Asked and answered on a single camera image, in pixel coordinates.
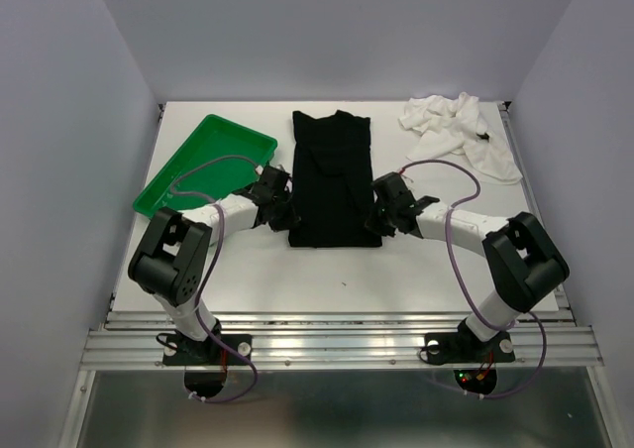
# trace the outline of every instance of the green plastic bin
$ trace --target green plastic bin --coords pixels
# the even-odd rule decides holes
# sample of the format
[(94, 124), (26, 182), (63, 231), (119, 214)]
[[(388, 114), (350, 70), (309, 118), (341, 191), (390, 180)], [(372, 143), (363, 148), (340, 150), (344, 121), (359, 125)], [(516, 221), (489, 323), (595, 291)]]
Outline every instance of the green plastic bin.
[[(214, 114), (208, 115), (191, 133), (157, 176), (135, 200), (134, 209), (152, 218), (162, 207), (186, 210), (206, 205), (197, 197), (174, 196), (171, 183), (184, 173), (212, 159), (237, 154), (264, 166), (273, 156), (277, 140)], [(181, 182), (178, 190), (197, 190), (222, 198), (257, 178), (245, 161), (226, 160), (204, 168)]]

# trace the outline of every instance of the white cloth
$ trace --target white cloth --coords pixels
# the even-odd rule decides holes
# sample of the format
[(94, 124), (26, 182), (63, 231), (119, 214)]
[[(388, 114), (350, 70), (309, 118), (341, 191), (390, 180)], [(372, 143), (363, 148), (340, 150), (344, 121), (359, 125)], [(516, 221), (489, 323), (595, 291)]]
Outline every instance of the white cloth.
[(477, 103), (477, 97), (466, 93), (458, 99), (439, 95), (410, 99), (399, 121), (421, 138), (407, 158), (419, 161), (448, 153), (465, 155), (476, 172), (490, 177), (487, 181), (511, 184), (521, 180), (506, 141), (490, 129)]

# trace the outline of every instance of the purple cable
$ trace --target purple cable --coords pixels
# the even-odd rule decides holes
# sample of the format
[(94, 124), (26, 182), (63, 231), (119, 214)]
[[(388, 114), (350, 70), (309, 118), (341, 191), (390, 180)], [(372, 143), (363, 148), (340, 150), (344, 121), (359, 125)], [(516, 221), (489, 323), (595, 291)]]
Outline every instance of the purple cable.
[[(445, 217), (445, 240), (447, 242), (447, 253), (449, 254), (449, 261), (452, 264), (452, 269), (454, 270), (454, 275), (456, 276), (456, 280), (458, 281), (458, 286), (460, 287), (460, 289), (463, 292), (463, 295), (465, 296), (465, 299), (467, 300), (467, 303), (469, 304), (469, 307), (472, 309), (472, 311), (475, 314), (475, 317), (477, 317), (477, 319), (480, 320), (480, 322), (482, 324), (484, 324), (486, 327), (488, 327), (489, 329), (493, 330), (493, 331), (506, 331), (508, 329), (510, 329), (513, 326), (513, 323), (511, 323), (508, 327), (501, 327), (501, 326), (495, 326), (493, 324), (491, 324), (490, 322), (488, 322), (484, 316), (482, 315), (481, 312), (479, 312), (479, 310), (477, 309), (476, 304), (474, 303), (474, 300), (472, 299), (471, 295), (469, 294), (469, 290), (467, 289), (467, 285), (465, 284), (465, 280), (463, 279), (462, 274), (460, 273), (460, 269), (458, 268), (458, 263), (456, 262), (456, 256), (454, 255), (454, 248), (452, 246), (452, 242), (453, 242), (453, 231), (452, 231), (452, 225), (451, 225), (451, 219), (452, 219), (452, 214), (454, 213), (455, 207), (457, 207), (458, 205), (461, 205), (465, 202), (469, 202), (471, 200), (474, 200), (475, 198), (477, 198), (480, 194), (481, 191), (481, 186), (479, 184), (479, 181), (477, 180), (476, 176), (473, 175), (471, 172), (469, 172), (467, 169), (463, 168), (462, 166), (459, 166), (458, 164), (454, 164), (454, 163), (450, 163), (449, 161), (443, 161), (441, 159), (426, 159), (423, 161), (414, 161), (412, 163), (409, 163), (405, 166), (403, 166), (399, 173), (403, 174), (405, 172), (405, 170), (407, 168), (411, 168), (414, 166), (418, 166), (421, 164), (443, 164), (445, 166), (450, 166), (452, 168), (456, 168), (458, 170), (460, 170), (461, 172), (465, 173), (466, 175), (468, 175), (471, 180), (475, 183), (475, 192), (472, 195), (469, 195), (467, 197), (461, 198), (459, 200), (457, 200), (456, 202), (454, 202), (449, 211), (447, 212), (447, 215)], [(514, 395), (518, 392), (523, 391), (524, 389), (526, 389), (529, 385), (531, 385), (533, 383), (533, 381), (535, 380), (535, 378), (537, 377), (537, 375), (539, 374), (539, 372), (542, 370), (542, 367), (544, 367), (544, 361), (546, 360), (546, 352), (547, 352), (547, 348), (548, 348), (548, 340), (546, 338), (546, 329), (544, 328), (544, 324), (542, 324), (542, 321), (539, 319), (539, 317), (537, 317), (537, 315), (534, 312), (529, 311), (528, 314), (531, 315), (531, 317), (533, 319), (535, 319), (535, 322), (537, 322), (537, 325), (539, 326), (539, 330), (542, 333), (542, 356), (540, 357), (540, 360), (537, 364), (537, 368), (535, 369), (535, 372), (533, 372), (533, 374), (531, 375), (531, 377), (529, 377), (523, 384), (521, 384), (520, 386), (518, 386), (517, 388), (508, 391), (508, 392), (503, 392), (503, 393), (496, 393), (493, 395), (484, 395), (484, 398), (488, 398), (488, 399), (497, 399), (497, 398), (505, 398), (507, 396), (510, 395)], [(444, 387), (446, 389), (451, 389), (453, 391), (458, 391), (458, 392), (463, 392), (460, 389), (456, 389), (454, 387), (449, 387), (449, 386), (445, 386), (444, 384), (440, 384), (436, 381), (430, 380), (429, 382), (431, 382), (432, 384), (435, 384), (437, 386), (441, 386)]]
[(200, 289), (198, 289), (198, 292), (195, 295), (195, 299), (194, 299), (194, 307), (195, 309), (195, 314), (196, 314), (196, 319), (198, 320), (198, 323), (200, 324), (200, 326), (203, 328), (203, 330), (207, 333), (207, 335), (211, 338), (211, 340), (214, 342), (214, 344), (217, 344), (218, 346), (220, 346), (222, 349), (224, 349), (225, 351), (227, 351), (228, 353), (230, 353), (231, 355), (233, 355), (234, 357), (236, 357), (237, 359), (239, 359), (240, 361), (242, 361), (243, 363), (247, 364), (249, 367), (251, 367), (251, 370), (254, 373), (254, 378), (253, 381), (251, 382), (251, 384), (244, 389), (243, 391), (241, 391), (240, 393), (236, 394), (236, 395), (232, 395), (229, 396), (227, 398), (220, 398), (220, 399), (214, 399), (214, 398), (205, 398), (205, 397), (201, 397), (198, 394), (196, 394), (195, 392), (191, 392), (190, 390), (188, 390), (187, 388), (185, 388), (185, 390), (187, 391), (187, 393), (189, 393), (189, 396), (191, 396), (192, 398), (198, 400), (198, 401), (202, 401), (204, 403), (226, 403), (228, 401), (234, 401), (237, 400), (238, 398), (241, 398), (242, 396), (246, 395), (248, 392), (250, 392), (252, 390), (253, 387), (256, 386), (256, 384), (258, 383), (258, 369), (256, 368), (255, 364), (247, 357), (244, 357), (243, 355), (241, 355), (240, 353), (238, 353), (238, 351), (236, 351), (235, 349), (229, 347), (227, 344), (225, 344), (224, 342), (222, 342), (222, 340), (217, 337), (214, 333), (211, 332), (211, 329), (209, 327), (207, 327), (207, 324), (205, 324), (205, 321), (202, 319), (202, 316), (200, 315), (200, 301), (202, 300), (202, 292), (205, 289), (205, 286), (207, 285), (207, 282), (209, 281), (209, 278), (211, 277), (212, 272), (214, 271), (214, 268), (216, 268), (216, 264), (218, 263), (218, 258), (220, 257), (220, 251), (222, 250), (222, 245), (223, 242), (225, 240), (225, 214), (223, 212), (223, 209), (220, 205), (218, 205), (216, 203), (216, 200), (207, 195), (206, 193), (203, 192), (197, 192), (195, 190), (188, 190), (188, 191), (180, 191), (180, 190), (176, 190), (176, 186), (181, 183), (185, 178), (189, 177), (190, 175), (198, 172), (199, 170), (203, 169), (203, 168), (207, 168), (213, 164), (219, 163), (221, 161), (226, 161), (229, 159), (239, 159), (242, 161), (246, 161), (248, 163), (250, 163), (251, 165), (253, 165), (254, 168), (256, 168), (258, 166), (258, 164), (254, 161), (252, 161), (249, 158), (246, 158), (244, 156), (238, 156), (238, 155), (228, 155), (228, 156), (222, 156), (220, 158), (217, 159), (213, 159), (201, 166), (198, 166), (197, 168), (194, 168), (192, 170), (190, 170), (189, 172), (184, 173), (182, 176), (180, 176), (178, 179), (176, 179), (171, 186), (169, 187), (169, 191), (172, 193), (172, 195), (177, 195), (177, 196), (192, 196), (192, 197), (200, 197), (203, 198), (205, 200), (207, 200), (209, 203), (211, 203), (214, 208), (218, 211), (218, 241), (216, 242), (216, 251), (214, 252), (214, 256), (211, 259), (211, 264), (209, 265), (209, 268), (207, 269), (207, 273), (205, 273), (205, 276), (202, 279), (202, 282), (200, 283)]

